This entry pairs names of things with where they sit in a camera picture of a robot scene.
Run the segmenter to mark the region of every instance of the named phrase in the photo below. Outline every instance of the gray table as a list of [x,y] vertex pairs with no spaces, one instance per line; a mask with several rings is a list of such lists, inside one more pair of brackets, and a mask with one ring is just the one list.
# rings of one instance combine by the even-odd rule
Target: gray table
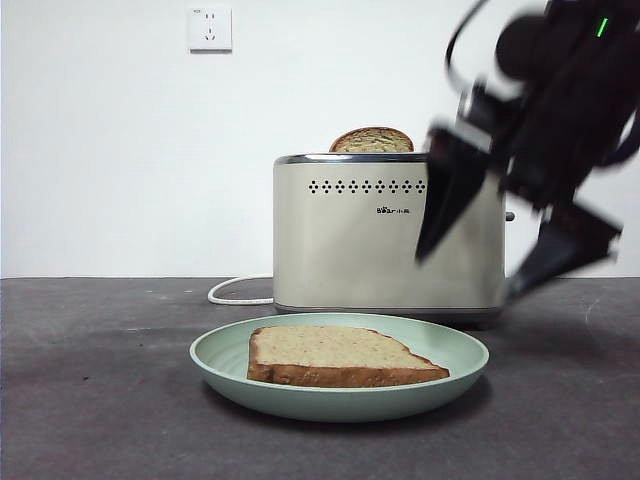
[[209,304],[215,283],[3,281],[2,478],[640,478],[640,279],[539,291],[469,332],[492,356],[463,397],[359,425],[270,417],[203,383],[193,339],[274,313]]

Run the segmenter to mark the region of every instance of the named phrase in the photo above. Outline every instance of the electrical socket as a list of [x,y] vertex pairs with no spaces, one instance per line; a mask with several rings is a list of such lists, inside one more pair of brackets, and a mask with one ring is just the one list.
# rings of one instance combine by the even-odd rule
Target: electrical socket
[[231,7],[209,6],[188,10],[189,50],[230,51]]

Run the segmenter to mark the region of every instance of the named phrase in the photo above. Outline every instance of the bread slice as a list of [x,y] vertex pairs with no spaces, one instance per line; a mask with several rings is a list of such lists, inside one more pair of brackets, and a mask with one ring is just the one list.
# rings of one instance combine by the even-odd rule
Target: bread slice
[[331,145],[331,152],[413,152],[411,139],[400,130],[365,127],[345,133]]
[[375,330],[284,325],[255,330],[247,378],[305,387],[384,387],[449,376]]

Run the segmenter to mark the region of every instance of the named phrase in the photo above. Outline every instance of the plate rim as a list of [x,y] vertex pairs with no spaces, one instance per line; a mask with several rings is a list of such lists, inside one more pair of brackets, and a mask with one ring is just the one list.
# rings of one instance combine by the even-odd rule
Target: plate rim
[[[198,357],[198,355],[196,354],[196,349],[198,347],[198,345],[204,341],[207,337],[214,335],[215,333],[220,332],[221,330],[225,330],[227,328],[232,328],[232,327],[236,327],[238,325],[242,325],[245,323],[251,323],[251,322],[257,322],[257,321],[262,321],[262,320],[268,320],[270,318],[283,318],[283,317],[299,317],[299,316],[325,316],[325,315],[336,315],[336,316],[348,316],[348,317],[354,317],[354,316],[364,316],[364,317],[380,317],[380,318],[388,318],[388,319],[394,319],[394,320],[402,320],[405,322],[411,322],[411,323],[419,323],[421,325],[429,325],[431,327],[436,327],[436,328],[441,328],[444,330],[449,330],[451,332],[453,332],[456,335],[462,335],[464,337],[467,337],[468,339],[470,339],[473,343],[475,343],[478,347],[480,347],[480,350],[482,351],[482,358],[480,359],[480,361],[473,367],[470,369],[470,371],[468,371],[467,373],[463,374],[463,375],[452,375],[449,376],[447,378],[441,378],[438,380],[431,380],[428,382],[419,382],[419,383],[410,383],[407,385],[393,385],[393,386],[387,386],[387,387],[303,387],[303,386],[298,386],[298,385],[282,385],[279,383],[269,383],[269,382],[260,382],[257,380],[249,380],[248,378],[242,378],[242,377],[238,377],[235,375],[229,375],[221,370],[215,369],[213,367],[210,367],[209,365],[207,365],[206,363],[204,363],[202,360],[200,360],[200,358]],[[476,374],[478,371],[481,371],[489,362],[489,349],[486,347],[486,345],[484,343],[482,343],[480,340],[478,340],[477,338],[469,335],[468,333],[465,332],[461,332],[460,330],[456,330],[454,328],[450,328],[444,325],[440,325],[437,323],[433,323],[433,322],[428,322],[428,321],[424,321],[424,320],[416,320],[413,318],[406,318],[406,317],[396,317],[393,315],[379,315],[379,314],[375,314],[375,313],[349,313],[349,312],[312,312],[312,313],[291,313],[291,314],[285,314],[285,315],[268,315],[265,317],[255,317],[255,318],[249,318],[246,320],[240,320],[238,322],[233,322],[227,325],[222,325],[220,327],[214,328],[213,330],[209,330],[208,332],[203,333],[202,335],[200,335],[199,337],[197,337],[190,345],[189,347],[189,355],[191,356],[191,360],[201,369],[203,369],[204,371],[216,375],[218,377],[222,377],[226,380],[230,380],[233,382],[237,382],[237,383],[241,383],[244,385],[250,385],[253,387],[260,387],[260,388],[267,388],[267,389],[277,389],[277,390],[284,390],[284,391],[291,391],[291,392],[318,392],[318,393],[349,393],[349,394],[354,394],[354,393],[371,393],[371,392],[390,392],[390,391],[402,391],[402,390],[411,390],[411,389],[416,389],[416,388],[425,388],[425,387],[431,387],[431,386],[435,386],[435,385],[442,385],[442,384],[446,384],[446,383],[450,383],[453,381],[458,381],[458,380],[462,380],[464,378],[467,378],[471,375]]]

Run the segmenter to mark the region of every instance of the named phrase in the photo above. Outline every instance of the bread crust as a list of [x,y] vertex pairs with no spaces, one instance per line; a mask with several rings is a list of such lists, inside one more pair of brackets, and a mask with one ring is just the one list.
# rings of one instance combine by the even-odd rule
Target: bread crust
[[[375,330],[367,330],[393,338]],[[320,367],[259,363],[256,358],[259,356],[260,347],[257,337],[260,331],[262,328],[255,330],[249,341],[249,368],[247,370],[249,380],[301,387],[387,387],[427,382],[449,376],[449,370],[411,353],[409,348],[400,342],[398,343],[402,345],[404,350],[425,363],[425,368]]]
[[399,138],[403,142],[407,143],[408,152],[413,152],[414,147],[411,139],[400,130],[396,130],[395,128],[390,128],[390,127],[364,127],[364,128],[351,130],[350,132],[347,132],[344,135],[341,135],[340,137],[338,137],[338,139],[335,142],[333,142],[333,144],[331,145],[331,148],[329,149],[329,151],[330,152],[346,151],[345,146],[348,145],[351,140],[353,140],[354,138],[360,135],[364,135],[367,133],[372,134],[374,137],[380,136],[381,134],[388,134],[388,135],[395,136],[396,138]]

